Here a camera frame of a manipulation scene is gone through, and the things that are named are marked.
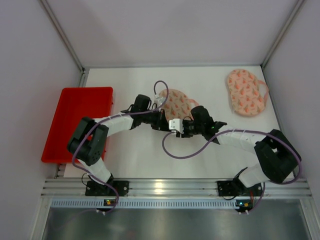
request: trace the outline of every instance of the metal floor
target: metal floor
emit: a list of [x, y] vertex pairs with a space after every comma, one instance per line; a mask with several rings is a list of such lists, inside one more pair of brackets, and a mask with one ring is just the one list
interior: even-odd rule
[[299, 200], [264, 200], [250, 215], [223, 209], [51, 208], [43, 240], [308, 240]]

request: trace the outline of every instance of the enclosure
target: enclosure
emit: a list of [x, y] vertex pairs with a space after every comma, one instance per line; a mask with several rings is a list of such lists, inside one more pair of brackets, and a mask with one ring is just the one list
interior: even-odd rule
[[[3, 3], [3, 239], [320, 239], [319, 10], [316, 0]], [[226, 79], [237, 69], [268, 86], [256, 116], [233, 111]], [[61, 92], [112, 87], [115, 115], [139, 94], [153, 97], [159, 80], [215, 121], [281, 130], [301, 155], [302, 177], [266, 182], [259, 206], [238, 215], [248, 197], [225, 200], [217, 182], [259, 163], [256, 155], [210, 144], [173, 159], [162, 149], [166, 133], [142, 124], [108, 137], [104, 164], [128, 189], [113, 212], [96, 212], [114, 198], [86, 196], [89, 178], [71, 163], [41, 162]], [[170, 136], [165, 146], [186, 156], [206, 142]]]

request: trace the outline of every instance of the white connector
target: white connector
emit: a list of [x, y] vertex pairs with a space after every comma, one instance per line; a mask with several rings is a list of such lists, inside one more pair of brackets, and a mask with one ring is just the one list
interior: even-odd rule
[[159, 107], [165, 102], [166, 98], [163, 96], [159, 96], [159, 94], [154, 95], [154, 102], [156, 103], [156, 106]]
[[180, 118], [174, 118], [172, 120], [169, 120], [169, 130], [183, 134], [184, 126], [182, 121], [183, 120]]

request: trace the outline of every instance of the elastic strap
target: elastic strap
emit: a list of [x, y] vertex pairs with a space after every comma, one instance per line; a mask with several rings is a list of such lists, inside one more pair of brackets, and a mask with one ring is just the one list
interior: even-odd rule
[[189, 103], [194, 104], [196, 107], [199, 106], [199, 103], [193, 99], [189, 98]]
[[258, 82], [259, 82], [259, 84], [264, 85], [265, 88], [266, 88], [266, 93], [263, 96], [264, 103], [266, 104], [267, 100], [268, 100], [268, 95], [269, 95], [269, 88], [268, 88], [267, 84], [264, 81], [258, 80]]

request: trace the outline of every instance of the white surface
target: white surface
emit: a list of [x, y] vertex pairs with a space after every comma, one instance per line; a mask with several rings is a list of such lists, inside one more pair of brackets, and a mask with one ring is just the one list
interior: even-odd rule
[[48, 0], [85, 67], [260, 64], [295, 0]]
[[62, 88], [79, 72], [36, 0], [0, 7], [0, 232], [28, 239], [46, 177], [41, 162]]
[[266, 68], [284, 132], [320, 210], [320, 1], [308, 0]]
[[[243, 66], [264, 80], [259, 66]], [[127, 109], [138, 94], [152, 97], [157, 80], [169, 88], [183, 91], [189, 98], [204, 105], [215, 121], [226, 121], [236, 128], [270, 132], [278, 129], [275, 113], [268, 100], [265, 111], [248, 118], [233, 113], [226, 86], [227, 75], [235, 67], [150, 67], [91, 69], [87, 87], [111, 86], [114, 90], [113, 113]], [[159, 84], [157, 91], [164, 89]], [[170, 158], [162, 149], [166, 132], [152, 130], [149, 125], [123, 131], [108, 137], [105, 163], [115, 178], [232, 178], [241, 169], [258, 163], [249, 152], [227, 145], [210, 144], [201, 154], [185, 159]], [[200, 149], [206, 140], [202, 136], [176, 138], [171, 136], [165, 145], [177, 156]], [[65, 177], [80, 177], [72, 165], [67, 165]]]

